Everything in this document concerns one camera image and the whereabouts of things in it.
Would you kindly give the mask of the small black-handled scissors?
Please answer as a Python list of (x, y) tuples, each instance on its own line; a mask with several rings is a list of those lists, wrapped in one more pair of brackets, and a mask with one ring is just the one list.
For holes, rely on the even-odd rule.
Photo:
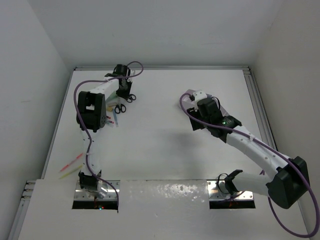
[(135, 101), (137, 99), (137, 97), (134, 94), (129, 94), (128, 97), (126, 98), (126, 101), (128, 103), (132, 103), (133, 101)]

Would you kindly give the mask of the large black-handled scissors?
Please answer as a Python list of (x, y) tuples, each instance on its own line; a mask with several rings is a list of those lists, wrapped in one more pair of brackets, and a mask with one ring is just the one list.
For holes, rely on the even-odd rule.
[(125, 113), (127, 110), (126, 106), (122, 103), (120, 104), (117, 104), (115, 107), (114, 107), (114, 112), (116, 114), (120, 114), (120, 113)]

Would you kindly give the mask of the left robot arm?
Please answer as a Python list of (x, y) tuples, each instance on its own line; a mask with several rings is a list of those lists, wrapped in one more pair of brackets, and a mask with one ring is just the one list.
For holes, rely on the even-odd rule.
[(131, 93), (134, 76), (136, 72), (128, 64), (117, 64), (103, 80), (85, 80), (76, 86), (73, 93), (76, 121), (84, 146), (84, 160), (78, 174), (79, 184), (81, 189), (95, 197), (106, 193), (108, 188), (115, 189), (111, 182), (101, 177), (101, 161), (95, 153), (101, 131), (107, 123), (113, 123), (107, 115), (107, 102), (112, 102), (111, 112), (114, 115), (125, 113), (127, 108), (123, 101), (132, 103), (137, 99)]

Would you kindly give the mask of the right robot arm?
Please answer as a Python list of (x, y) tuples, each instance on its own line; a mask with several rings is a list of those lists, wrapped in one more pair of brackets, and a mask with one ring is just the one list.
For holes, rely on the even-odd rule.
[(289, 209), (305, 194), (310, 180), (303, 158), (290, 158), (264, 147), (238, 119), (223, 115), (212, 97), (191, 97), (191, 104), (192, 107), (186, 111), (194, 131), (207, 129), (212, 136), (242, 152), (266, 174), (266, 177), (261, 177), (236, 169), (217, 185), (222, 194), (232, 196), (241, 191), (251, 191), (270, 197), (283, 209)]

